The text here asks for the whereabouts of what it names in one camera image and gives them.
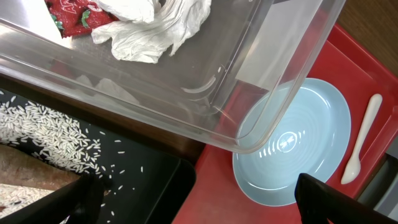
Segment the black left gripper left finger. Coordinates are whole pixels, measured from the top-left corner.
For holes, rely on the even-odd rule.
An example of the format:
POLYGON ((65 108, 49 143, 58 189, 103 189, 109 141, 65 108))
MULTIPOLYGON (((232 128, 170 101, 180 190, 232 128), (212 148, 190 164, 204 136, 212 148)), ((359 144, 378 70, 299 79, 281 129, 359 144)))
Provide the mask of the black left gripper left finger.
POLYGON ((4 217, 1 224, 96 223, 104 197, 104 185, 93 174, 56 190, 4 217))

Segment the white plastic spoon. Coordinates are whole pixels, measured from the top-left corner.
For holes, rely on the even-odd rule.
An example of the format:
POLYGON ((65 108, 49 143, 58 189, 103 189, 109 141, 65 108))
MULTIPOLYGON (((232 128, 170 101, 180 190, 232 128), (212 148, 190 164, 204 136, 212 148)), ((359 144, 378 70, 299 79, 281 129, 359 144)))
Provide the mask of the white plastic spoon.
POLYGON ((361 170, 361 163, 359 160, 359 153, 361 151, 361 148, 364 144, 364 140, 366 139, 366 136, 368 135, 368 132, 376 118, 376 115, 381 107, 382 104, 382 96, 380 94, 374 94, 367 105, 361 127, 359 129, 359 133, 353 148, 353 152, 351 154, 351 157, 345 167, 345 171, 343 173, 343 176, 341 178, 340 183, 342 185, 348 184, 352 181, 354 181, 355 178, 360 173, 361 170))

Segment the red snack wrapper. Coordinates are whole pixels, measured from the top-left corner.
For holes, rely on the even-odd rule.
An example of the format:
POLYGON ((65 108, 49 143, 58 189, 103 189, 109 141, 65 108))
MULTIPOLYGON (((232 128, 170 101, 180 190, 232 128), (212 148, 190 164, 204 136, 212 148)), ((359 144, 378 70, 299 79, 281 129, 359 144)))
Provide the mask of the red snack wrapper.
POLYGON ((45 0, 62 38, 90 34, 93 29, 118 21, 90 0, 45 0))

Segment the white napkin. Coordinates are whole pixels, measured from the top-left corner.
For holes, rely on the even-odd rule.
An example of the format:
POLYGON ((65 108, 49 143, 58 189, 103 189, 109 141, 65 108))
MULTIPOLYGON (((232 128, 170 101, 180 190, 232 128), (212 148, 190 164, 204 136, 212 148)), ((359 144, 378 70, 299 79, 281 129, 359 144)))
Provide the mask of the white napkin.
POLYGON ((111 53, 118 60, 157 63, 171 47, 173 56, 193 37, 211 11, 211 0, 166 1, 148 24, 115 21, 93 29, 95 44, 111 39, 111 53))

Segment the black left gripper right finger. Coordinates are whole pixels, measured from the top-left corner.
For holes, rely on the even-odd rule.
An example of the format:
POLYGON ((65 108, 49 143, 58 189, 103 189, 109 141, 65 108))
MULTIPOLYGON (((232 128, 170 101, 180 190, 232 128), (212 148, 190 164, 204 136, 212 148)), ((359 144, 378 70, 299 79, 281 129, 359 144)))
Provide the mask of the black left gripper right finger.
POLYGON ((295 199, 302 223, 397 224, 306 173, 298 176, 295 199))

